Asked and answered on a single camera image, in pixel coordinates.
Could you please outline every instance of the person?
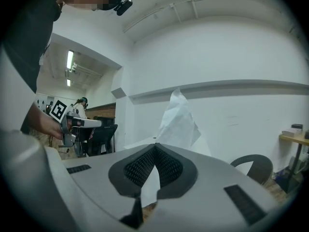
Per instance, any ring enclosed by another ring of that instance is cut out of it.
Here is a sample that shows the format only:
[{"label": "person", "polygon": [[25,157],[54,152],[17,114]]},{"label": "person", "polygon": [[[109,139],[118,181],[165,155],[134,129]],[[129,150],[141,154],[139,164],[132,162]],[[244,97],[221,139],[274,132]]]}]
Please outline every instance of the person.
[{"label": "person", "polygon": [[86,113],[85,113],[85,108],[87,104],[88,104],[87,98],[82,97],[81,99],[78,99],[73,106],[73,109],[76,109],[76,113],[78,113],[78,115],[81,118],[87,118]]},{"label": "person", "polygon": [[[11,65],[15,68],[22,80],[36,93],[36,80],[42,64],[42,57],[50,43],[53,23],[61,15],[63,5],[71,5],[82,9],[91,9],[92,4],[99,4],[104,10],[109,9],[109,4],[118,3],[119,0],[30,0],[17,14],[11,27],[6,32],[1,52],[10,60],[7,69]],[[9,82],[3,82],[6,88],[13,89]],[[33,103],[27,113],[21,131],[29,132],[29,127],[62,139],[59,124]]]},{"label": "person", "polygon": [[53,101],[51,101],[51,102],[49,103],[49,105],[48,105],[47,108],[46,108],[46,114],[49,115],[50,111],[52,110],[53,104],[54,104]]}]

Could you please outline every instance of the fluorescent light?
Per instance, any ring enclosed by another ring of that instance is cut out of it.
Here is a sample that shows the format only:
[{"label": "fluorescent light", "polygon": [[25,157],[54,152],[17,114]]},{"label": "fluorescent light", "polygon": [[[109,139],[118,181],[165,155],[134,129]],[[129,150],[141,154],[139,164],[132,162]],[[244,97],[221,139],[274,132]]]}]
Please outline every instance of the fluorescent light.
[{"label": "fluorescent light", "polygon": [[72,68],[72,59],[73,59],[73,52],[69,51],[68,52],[68,61],[67,61],[67,68],[71,69]]}]

